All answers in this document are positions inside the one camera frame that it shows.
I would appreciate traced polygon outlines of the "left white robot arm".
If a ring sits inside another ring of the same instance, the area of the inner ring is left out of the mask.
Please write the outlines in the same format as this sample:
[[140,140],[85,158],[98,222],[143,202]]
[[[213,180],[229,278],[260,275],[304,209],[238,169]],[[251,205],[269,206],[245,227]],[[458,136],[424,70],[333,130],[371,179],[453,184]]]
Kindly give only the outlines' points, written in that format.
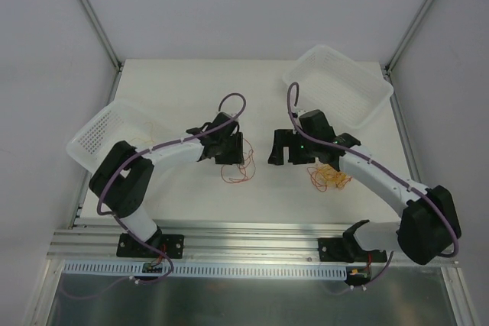
[[214,159],[217,164],[244,162],[239,123],[219,112],[215,119],[193,127],[175,144],[138,152],[125,140],[116,143],[89,181],[89,189],[135,235],[134,248],[152,257],[160,248],[161,230],[143,207],[150,187],[175,166]]

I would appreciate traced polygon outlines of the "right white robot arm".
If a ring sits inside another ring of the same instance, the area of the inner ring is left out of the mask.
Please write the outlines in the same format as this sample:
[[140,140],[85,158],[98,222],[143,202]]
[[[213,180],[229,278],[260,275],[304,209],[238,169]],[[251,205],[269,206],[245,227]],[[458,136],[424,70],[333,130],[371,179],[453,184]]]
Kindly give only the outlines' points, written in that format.
[[353,263],[369,254],[401,251],[414,263],[426,265],[436,257],[448,257],[449,247],[458,247],[461,227],[449,190],[400,178],[377,162],[360,140],[335,133],[320,110],[293,115],[293,121],[294,128],[274,131],[270,165],[329,165],[359,181],[399,217],[394,222],[364,219],[353,224],[327,245],[327,257]]

